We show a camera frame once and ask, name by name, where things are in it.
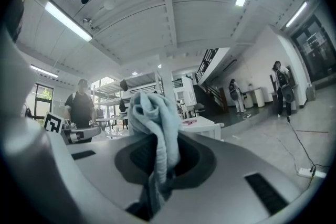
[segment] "staircase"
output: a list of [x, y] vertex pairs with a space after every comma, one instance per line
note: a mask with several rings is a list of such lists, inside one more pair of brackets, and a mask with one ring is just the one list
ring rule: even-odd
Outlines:
[[[204, 106], [205, 112], [201, 113], [201, 116], [207, 118], [210, 116], [216, 116], [224, 114], [228, 111], [226, 99], [220, 92], [217, 90], [206, 86], [206, 90], [203, 90], [199, 85], [194, 85], [194, 91], [196, 96], [197, 103], [200, 103]], [[214, 97], [212, 98], [209, 93], [212, 91]]]

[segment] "black railing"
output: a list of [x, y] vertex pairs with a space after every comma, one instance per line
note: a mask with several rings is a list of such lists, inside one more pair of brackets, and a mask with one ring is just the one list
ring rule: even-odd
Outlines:
[[173, 80], [172, 82], [174, 88], [183, 87], [182, 79]]
[[203, 57], [203, 60], [201, 62], [201, 65], [198, 68], [198, 71], [196, 73], [196, 82], [198, 83], [201, 77], [203, 76], [205, 70], [210, 65], [212, 59], [215, 57], [218, 49], [209, 49], [206, 50], [205, 55]]
[[130, 93], [136, 93], [136, 92], [140, 92], [140, 91], [154, 91], [156, 90], [156, 84], [155, 85], [151, 85], [151, 86], [147, 86], [147, 87], [143, 87], [143, 88], [139, 88], [139, 89], [135, 89], [135, 90], [130, 90]]
[[220, 93], [210, 86], [207, 86], [207, 87], [208, 87], [208, 90], [209, 90], [209, 95], [210, 95], [210, 92], [212, 92], [215, 99], [218, 100], [220, 104], [222, 104], [223, 102], [222, 102], [222, 97], [221, 97]]
[[[183, 87], [183, 83], [181, 79], [174, 80], [172, 81], [172, 83], [173, 83], [174, 88]], [[161, 91], [163, 92], [163, 85], [161, 82], [160, 82], [160, 86], [161, 86]], [[154, 90], [156, 90], [156, 84], [147, 86], [147, 87], [142, 87], [142, 88], [135, 89], [135, 90], [130, 90], [130, 93], [133, 94], [133, 93], [140, 92], [140, 91], [154, 91]]]

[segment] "chair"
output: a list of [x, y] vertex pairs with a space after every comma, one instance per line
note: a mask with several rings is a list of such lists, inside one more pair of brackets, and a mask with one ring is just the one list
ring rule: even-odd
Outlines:
[[[98, 119], [104, 119], [104, 113], [102, 109], [96, 109], [96, 115]], [[105, 131], [107, 122], [99, 122], [99, 127]]]

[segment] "trash bin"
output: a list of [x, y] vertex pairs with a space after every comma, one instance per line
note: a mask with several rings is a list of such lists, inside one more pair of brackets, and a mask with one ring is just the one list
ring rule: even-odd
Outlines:
[[306, 96], [308, 102], [314, 101], [316, 99], [315, 86], [308, 84], [308, 88], [306, 89]]
[[263, 91], [261, 90], [261, 88], [255, 89], [254, 90], [254, 94], [256, 95], [256, 99], [257, 99], [257, 103], [258, 103], [258, 107], [261, 108], [262, 106], [265, 105], [264, 102], [264, 96], [262, 95]]

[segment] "pink object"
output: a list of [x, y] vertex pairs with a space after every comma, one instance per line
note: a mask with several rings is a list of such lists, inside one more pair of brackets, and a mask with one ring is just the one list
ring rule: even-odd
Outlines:
[[196, 122], [197, 120], [190, 120], [190, 121], [184, 121], [182, 122], [182, 125], [188, 126], [190, 124], [193, 124], [194, 122]]

